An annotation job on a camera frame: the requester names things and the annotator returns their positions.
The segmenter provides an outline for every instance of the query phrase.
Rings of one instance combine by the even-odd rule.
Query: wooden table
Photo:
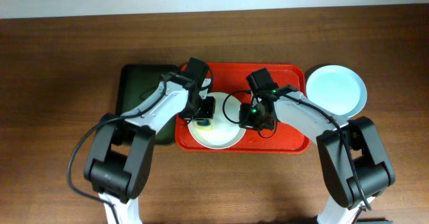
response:
[[[373,212],[429,220],[429,6],[0,20],[0,223],[106,223],[74,194],[66,165],[81,135],[112,111],[126,64],[290,62],[353,69],[362,115],[377,125],[397,182]],[[77,155],[82,177],[90,142]],[[314,146],[299,155],[155,148],[140,196],[146,223],[256,223],[313,217],[328,198]]]

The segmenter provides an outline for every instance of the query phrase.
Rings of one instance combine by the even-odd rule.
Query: round plate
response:
[[[362,79],[344,66],[323,66],[307,80],[307,97],[331,113],[352,117],[367,102],[367,88]]]
[[[191,136],[204,147],[214,150],[229,148],[240,141],[246,129],[240,128],[238,124],[231,123],[223,115],[222,105],[228,94],[209,93],[207,96],[214,97],[216,101],[213,119],[211,121],[212,129],[201,130],[197,128],[196,122],[192,121],[188,125],[189,132]],[[240,104],[238,99],[234,96],[230,96],[225,105],[225,113],[233,121],[239,120]]]

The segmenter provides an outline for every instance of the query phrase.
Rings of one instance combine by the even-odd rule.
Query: table surface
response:
[[[429,6],[0,20],[0,222],[106,223],[74,194],[66,165],[78,139],[113,111],[126,64],[340,64],[365,82],[371,118],[397,181],[362,218],[429,219]],[[82,177],[90,142],[78,153]],[[146,223],[257,223],[313,217],[325,206],[317,149],[220,154],[157,146],[139,198]]]

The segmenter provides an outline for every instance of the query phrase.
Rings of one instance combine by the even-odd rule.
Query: plate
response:
[[[211,130],[201,130],[196,121],[189,123],[188,128],[191,136],[202,146],[214,150],[229,148],[236,144],[244,136],[246,129],[240,128],[237,124],[231,123],[223,115],[222,105],[226,93],[209,93],[207,96],[214,97],[216,103],[214,106],[213,119],[211,121]],[[225,113],[233,120],[239,120],[241,102],[234,96],[230,96],[225,105]]]
[[[362,79],[344,66],[323,66],[307,80],[307,97],[331,113],[352,117],[367,102],[367,88]]]

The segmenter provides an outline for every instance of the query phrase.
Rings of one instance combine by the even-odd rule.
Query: red placemat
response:
[[[274,82],[279,86],[293,85],[305,94],[305,78],[302,70],[292,64],[253,64],[253,63],[208,63],[213,71],[214,81],[212,92],[232,93],[237,90],[247,90],[249,85],[246,76],[255,70],[267,68]],[[240,102],[249,103],[250,95],[238,93],[234,95]],[[279,123],[277,133],[269,138],[259,137],[256,131],[247,130],[243,138],[234,146],[223,150],[212,150],[200,145],[191,135],[187,125],[176,118],[174,137],[176,143],[184,150],[195,152],[257,152],[299,154],[310,145],[310,140],[298,130]],[[271,131],[262,131],[269,136]]]

